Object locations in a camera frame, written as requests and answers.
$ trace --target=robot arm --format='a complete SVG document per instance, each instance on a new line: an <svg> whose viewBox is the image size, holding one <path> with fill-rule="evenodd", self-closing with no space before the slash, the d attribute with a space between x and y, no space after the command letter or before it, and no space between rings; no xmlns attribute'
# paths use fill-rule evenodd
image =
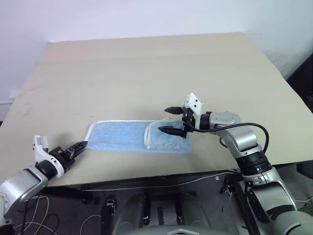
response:
<svg viewBox="0 0 313 235"><path fill-rule="evenodd" d="M189 94L181 107L165 109L172 114L183 114L184 129L162 126L159 130L183 138L187 132L194 131L219 136L235 158L246 187L250 188L247 195L256 217L261 222L272 223L274 234L298 234L299 231L310 234L313 218L297 211L293 197L265 156L269 139L267 130L259 124L241 123L239 116L232 112L202 114L202 105L193 93ZM263 150L249 128L251 125L261 128L266 135Z"/></svg>
<svg viewBox="0 0 313 235"><path fill-rule="evenodd" d="M13 231L10 219L17 206L43 190L52 178L62 177L86 145L87 141L78 142L66 150L57 147L48 153L46 136L34 137L35 166L27 167L0 185L0 232L1 229Z"/></svg>

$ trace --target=table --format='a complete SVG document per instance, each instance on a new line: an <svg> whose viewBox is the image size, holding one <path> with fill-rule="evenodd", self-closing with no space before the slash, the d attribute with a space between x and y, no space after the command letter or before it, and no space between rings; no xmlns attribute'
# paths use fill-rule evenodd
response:
<svg viewBox="0 0 313 235"><path fill-rule="evenodd" d="M312 114L243 33L59 42L47 45L0 128L0 182L34 164L35 134L67 148L95 121L173 118L163 110L190 92L204 112L265 126L272 164L313 159ZM49 185L230 168L238 167L217 136L193 133L190 154L87 149Z"/></svg>

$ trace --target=black cable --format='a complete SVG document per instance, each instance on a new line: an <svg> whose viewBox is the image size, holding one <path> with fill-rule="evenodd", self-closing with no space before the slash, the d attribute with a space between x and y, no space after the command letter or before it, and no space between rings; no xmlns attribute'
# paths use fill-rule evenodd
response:
<svg viewBox="0 0 313 235"><path fill-rule="evenodd" d="M225 126L225 127L220 127L220 128L215 128L215 129L207 129L207 130L200 130L200 129L196 129L195 127L192 126L192 124L190 123L190 121L187 121L188 127L195 131L195 132L200 132L200 133L208 133L208 132L216 132L216 131L222 131L222 130L226 130L226 129L230 129L230 128L234 128L234 127L238 127L238 126L256 126L259 127L260 129L262 129L264 131L265 134L265 144L264 144L264 148L263 148L263 152L266 153L266 150L268 149L268 143L269 143L269 134L267 129L265 129L264 126L261 126L259 124L253 123L253 122L246 122L246 123L239 123L239 124L234 124L234 125L230 125L230 126Z"/></svg>
<svg viewBox="0 0 313 235"><path fill-rule="evenodd" d="M50 216L52 216L52 215L55 216L55 217L58 219L58 221L57 221L57 224L56 224L56 226L54 227L53 232L51 233L51 235L53 235L53 234L55 233L55 231L57 230L57 228L58 228L58 226L59 226L59 221L60 221L60 219L59 219L58 215L55 214L55 213L51 213L51 214L47 215L47 217L43 220L43 224L44 224L45 220L48 219L48 217L50 217Z"/></svg>
<svg viewBox="0 0 313 235"><path fill-rule="evenodd" d="M248 184L245 183L245 192L244 192L244 197L245 197L245 201L244 201L244 210L245 210L245 219L246 219L246 225L248 226L248 233L250 234L250 231L252 232L252 227L250 224L250 220L249 220L249 216L248 216Z"/></svg>
<svg viewBox="0 0 313 235"><path fill-rule="evenodd" d="M24 217L23 217L23 225L22 225L21 235L24 235L24 229L25 229L25 224L26 224L27 206L28 206L28 201L26 201L26 203L25 203L25 213L24 213Z"/></svg>
<svg viewBox="0 0 313 235"><path fill-rule="evenodd" d="M224 146L225 148L228 148L227 145L222 142L222 138L221 138L221 137L220 137L220 144L221 144L222 146Z"/></svg>

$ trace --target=blue cloth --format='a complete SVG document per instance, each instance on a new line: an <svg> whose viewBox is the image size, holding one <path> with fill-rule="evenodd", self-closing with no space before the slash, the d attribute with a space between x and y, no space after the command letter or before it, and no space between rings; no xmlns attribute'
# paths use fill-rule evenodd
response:
<svg viewBox="0 0 313 235"><path fill-rule="evenodd" d="M146 127L151 123L150 148L144 142ZM94 123L86 136L87 147L96 150L144 151L159 153L190 153L190 136L186 139L165 134L160 126L183 128L181 120L105 121Z"/></svg>

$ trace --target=white wall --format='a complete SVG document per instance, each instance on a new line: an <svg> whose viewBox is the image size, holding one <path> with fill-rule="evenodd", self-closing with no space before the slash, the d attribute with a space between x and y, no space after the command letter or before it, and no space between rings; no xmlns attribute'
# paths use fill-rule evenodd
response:
<svg viewBox="0 0 313 235"><path fill-rule="evenodd" d="M234 31L288 78L313 51L313 1L2 0L0 103L19 90L47 41Z"/></svg>

